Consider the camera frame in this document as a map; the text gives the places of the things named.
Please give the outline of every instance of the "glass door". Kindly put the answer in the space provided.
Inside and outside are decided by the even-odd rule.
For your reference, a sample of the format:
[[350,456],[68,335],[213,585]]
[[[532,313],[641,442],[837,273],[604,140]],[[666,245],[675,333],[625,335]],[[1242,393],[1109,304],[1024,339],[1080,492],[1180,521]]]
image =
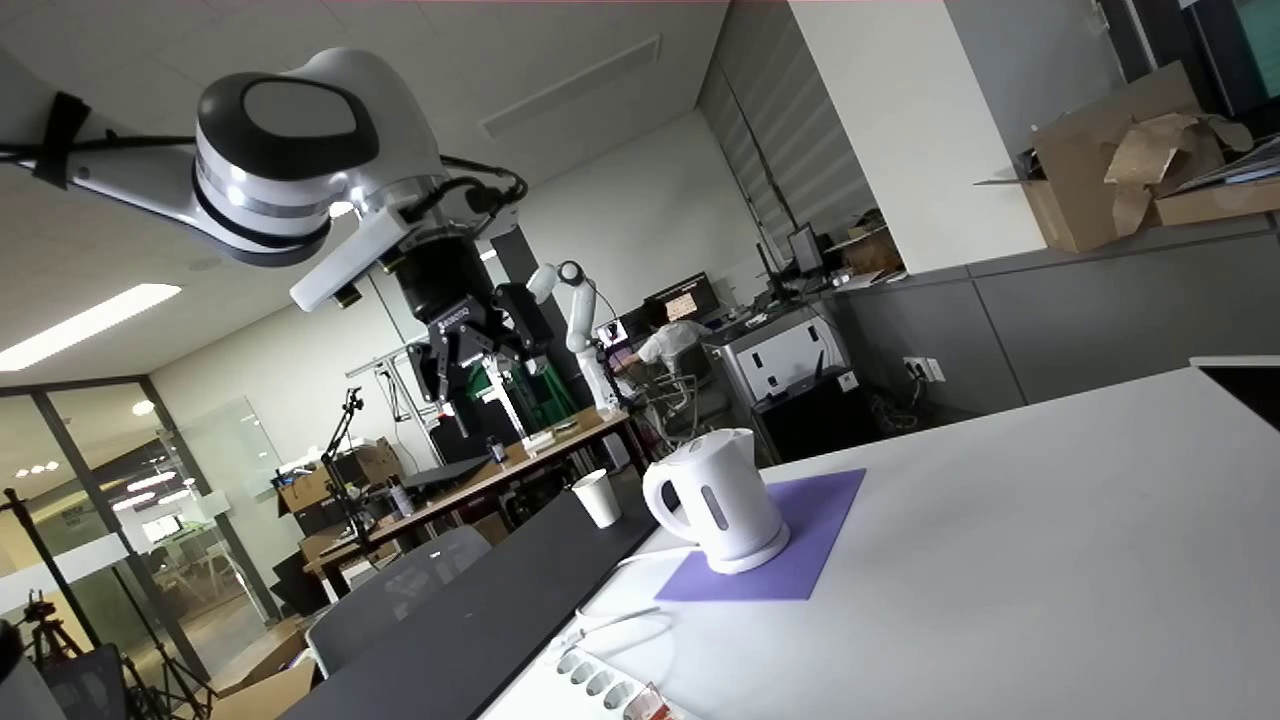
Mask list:
[[72,596],[57,592],[21,514],[3,506],[0,614],[26,629],[29,643],[40,640],[40,653],[61,643],[57,629],[66,629],[66,640],[82,653],[91,643],[117,643],[148,684],[160,684],[156,643],[132,606],[136,576],[128,568],[128,552],[100,521],[91,495],[82,487],[68,456],[29,394],[0,394],[0,487],[29,506],[38,536],[47,545],[78,596],[72,605]]
[[160,605],[218,677],[272,618],[240,539],[141,384],[47,394]]

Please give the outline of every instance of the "cardboard box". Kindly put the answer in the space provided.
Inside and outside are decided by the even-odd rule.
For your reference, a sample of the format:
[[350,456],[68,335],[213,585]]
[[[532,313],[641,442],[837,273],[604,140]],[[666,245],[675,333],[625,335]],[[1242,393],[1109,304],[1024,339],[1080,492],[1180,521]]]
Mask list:
[[218,695],[213,720],[249,720],[249,717],[276,720],[314,692],[314,677],[317,677],[317,664],[306,660],[290,673],[235,689],[234,695]]
[[472,522],[477,522],[477,533],[482,533],[489,545],[502,545],[502,539],[512,536],[502,512],[489,512],[489,514],[482,514],[482,521],[472,521]]
[[1233,217],[1280,210],[1280,175],[1262,185],[1216,185],[1184,196],[1159,196],[1159,223],[1211,223]]
[[1118,94],[1049,124],[1034,148],[1046,181],[1029,204],[1049,248],[1088,253],[1140,233],[1155,196],[1246,153],[1254,135],[1199,113],[1193,81],[1169,64]]
[[405,478],[405,463],[390,440],[359,442],[354,456],[366,482]]
[[894,245],[887,227],[865,233],[843,248],[843,263],[862,274],[867,273],[903,273],[903,256]]
[[240,667],[245,677],[213,679],[213,692],[234,695],[234,692],[261,684],[276,673],[290,673],[306,653],[308,653],[306,625],[293,625],[285,633],[269,633],[269,637],[254,640],[245,653],[235,653],[235,660],[228,664],[228,667]]
[[290,482],[281,487],[281,500],[285,500],[290,512],[306,512],[306,506],[314,506],[314,502],[326,502],[326,500],[328,500],[328,473],[326,473],[326,469],[314,469],[314,473],[290,478]]

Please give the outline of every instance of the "cup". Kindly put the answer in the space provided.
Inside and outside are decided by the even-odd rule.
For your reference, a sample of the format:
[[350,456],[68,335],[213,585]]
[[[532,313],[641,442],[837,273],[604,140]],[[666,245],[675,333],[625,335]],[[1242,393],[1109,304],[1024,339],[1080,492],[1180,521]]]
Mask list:
[[593,514],[596,526],[618,522],[622,506],[613,495],[613,478],[604,469],[596,469],[593,474],[573,482],[573,495],[586,502],[586,512]]

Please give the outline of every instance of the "mug handle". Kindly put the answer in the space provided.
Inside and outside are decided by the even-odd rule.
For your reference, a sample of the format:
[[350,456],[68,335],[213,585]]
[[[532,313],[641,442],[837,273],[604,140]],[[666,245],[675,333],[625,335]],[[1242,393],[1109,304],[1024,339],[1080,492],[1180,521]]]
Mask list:
[[695,545],[695,533],[691,533],[691,522],[684,521],[684,512],[675,514],[675,512],[667,506],[667,500],[666,500],[666,487],[667,487],[667,482],[672,482],[672,478],[666,478],[666,474],[658,474],[658,473],[644,473],[644,502],[649,502],[649,512],[653,512],[653,521],[658,521],[660,526],[667,526],[672,536]]

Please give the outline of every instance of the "white table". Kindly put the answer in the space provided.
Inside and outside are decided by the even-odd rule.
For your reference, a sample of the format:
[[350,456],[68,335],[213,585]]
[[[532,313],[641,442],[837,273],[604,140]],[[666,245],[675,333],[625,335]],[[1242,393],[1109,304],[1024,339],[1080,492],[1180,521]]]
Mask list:
[[[666,605],[613,657],[718,720],[1275,720],[1280,437],[1169,373],[771,469],[867,469],[807,605]],[[680,559],[588,605],[653,605]],[[555,649],[489,709],[539,709]]]

